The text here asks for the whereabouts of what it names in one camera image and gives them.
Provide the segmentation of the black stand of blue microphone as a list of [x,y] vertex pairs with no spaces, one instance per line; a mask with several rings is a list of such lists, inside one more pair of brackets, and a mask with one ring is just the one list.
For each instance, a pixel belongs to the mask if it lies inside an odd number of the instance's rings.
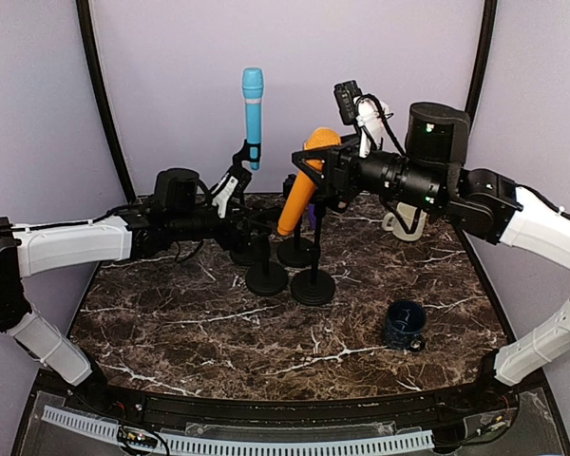
[[233,155],[232,165],[229,168],[230,175],[237,181],[229,199],[236,237],[230,250],[230,258],[237,265],[244,267],[251,267],[257,262],[252,246],[257,236],[252,224],[252,209],[245,205],[245,190],[251,183],[252,172],[244,166],[244,163],[259,165],[260,150],[259,142],[244,140],[242,147]]

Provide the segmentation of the orange microphone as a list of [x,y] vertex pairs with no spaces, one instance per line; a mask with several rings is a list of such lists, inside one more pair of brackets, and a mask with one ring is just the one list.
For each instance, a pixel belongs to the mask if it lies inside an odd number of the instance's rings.
[[[305,141],[303,149],[312,150],[339,144],[341,144],[341,138],[336,131],[328,127],[319,127]],[[277,224],[277,232],[280,235],[288,236],[295,230],[311,200],[315,188],[313,181],[304,172],[300,171],[294,180],[294,185]]]

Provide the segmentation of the black stand of orange microphone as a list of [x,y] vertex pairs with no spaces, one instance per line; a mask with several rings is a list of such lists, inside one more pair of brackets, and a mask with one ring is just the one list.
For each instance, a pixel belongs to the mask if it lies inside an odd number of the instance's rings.
[[262,209],[248,217],[249,249],[254,264],[247,270],[245,284],[254,295],[274,296],[287,286],[289,276],[285,268],[271,260],[270,235],[272,224],[278,219],[278,210]]

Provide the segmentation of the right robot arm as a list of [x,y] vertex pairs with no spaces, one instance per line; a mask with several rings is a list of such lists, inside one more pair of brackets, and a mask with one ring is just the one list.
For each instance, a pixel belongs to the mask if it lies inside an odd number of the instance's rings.
[[[361,192],[403,202],[443,218],[475,238],[544,257],[570,271],[570,215],[538,191],[488,169],[466,170],[471,120],[467,113],[433,102],[409,108],[402,155],[361,154],[350,139],[293,154],[292,161],[332,209],[343,212]],[[570,298],[520,340],[486,356],[484,376],[465,402],[485,412],[530,373],[570,350]]]

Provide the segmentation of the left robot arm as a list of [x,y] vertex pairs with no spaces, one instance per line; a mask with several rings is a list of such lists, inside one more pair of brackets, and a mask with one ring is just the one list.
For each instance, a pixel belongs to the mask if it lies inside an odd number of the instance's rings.
[[27,300],[23,278],[79,264],[152,257],[185,241],[212,239],[224,250],[241,251],[251,240],[240,201],[251,177],[233,165],[207,187],[198,172],[171,168],[159,173],[145,200],[98,218],[41,225],[0,218],[0,332],[79,386],[77,396],[92,412],[108,413],[115,406],[114,391],[94,378],[99,371],[89,357]]

